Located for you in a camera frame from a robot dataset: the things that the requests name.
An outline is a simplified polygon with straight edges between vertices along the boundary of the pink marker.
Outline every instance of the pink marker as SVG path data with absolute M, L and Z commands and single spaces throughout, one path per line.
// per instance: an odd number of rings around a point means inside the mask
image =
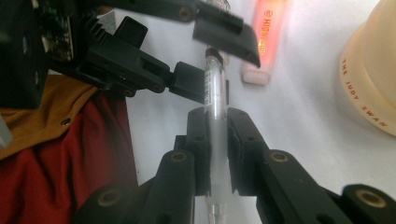
M 276 51 L 290 0 L 258 0 L 253 29 L 256 32 L 261 67 L 242 65 L 245 82 L 265 85 L 274 70 Z

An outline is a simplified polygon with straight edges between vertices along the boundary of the clothing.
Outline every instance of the clothing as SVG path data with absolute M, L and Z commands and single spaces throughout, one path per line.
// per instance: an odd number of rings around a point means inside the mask
M 124 97 L 83 91 L 86 84 L 77 83 L 49 77 L 40 112 L 14 114 L 13 122 L 29 130 L 19 126 L 24 137 L 15 140 L 27 139 L 30 146 L 0 161 L 0 223 L 70 223 L 96 189 L 109 183 L 137 187 Z M 76 91 L 79 97 L 71 100 Z M 64 119 L 71 122 L 62 126 Z

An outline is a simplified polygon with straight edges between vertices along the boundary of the brown fabric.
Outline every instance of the brown fabric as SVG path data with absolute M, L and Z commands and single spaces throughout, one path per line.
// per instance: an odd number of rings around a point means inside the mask
M 0 160 L 61 136 L 96 92 L 95 87 L 71 77 L 52 75 L 47 77 L 37 110 L 0 108 L 0 114 L 13 135 L 9 147 L 0 149 Z

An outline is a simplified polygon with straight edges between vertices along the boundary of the red fabric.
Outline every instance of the red fabric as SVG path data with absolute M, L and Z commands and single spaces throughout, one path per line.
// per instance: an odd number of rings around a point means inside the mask
M 136 187 L 125 101 L 100 93 L 58 139 L 0 161 L 0 223 L 70 223 L 96 189 Z

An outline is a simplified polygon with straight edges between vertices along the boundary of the white surface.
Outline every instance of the white surface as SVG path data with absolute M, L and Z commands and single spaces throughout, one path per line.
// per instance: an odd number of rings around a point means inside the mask
M 341 89 L 338 62 L 352 33 L 377 0 L 295 0 L 265 87 L 241 81 L 241 61 L 231 57 L 230 106 L 249 113 L 268 146 L 288 151 L 324 188 L 340 193 L 362 183 L 396 199 L 396 137 L 370 124 Z M 255 0 L 230 0 L 231 12 L 251 22 Z M 193 41 L 193 24 L 127 13 L 147 27 L 143 50 L 168 63 L 205 67 L 205 45 Z M 118 11 L 120 18 L 126 15 Z M 187 113 L 200 105 L 169 92 L 139 91 L 128 100 L 138 181 L 152 178 L 175 135 L 185 134 Z M 197 200 L 195 223 L 207 223 Z M 229 223 L 260 223 L 254 198 L 235 198 Z

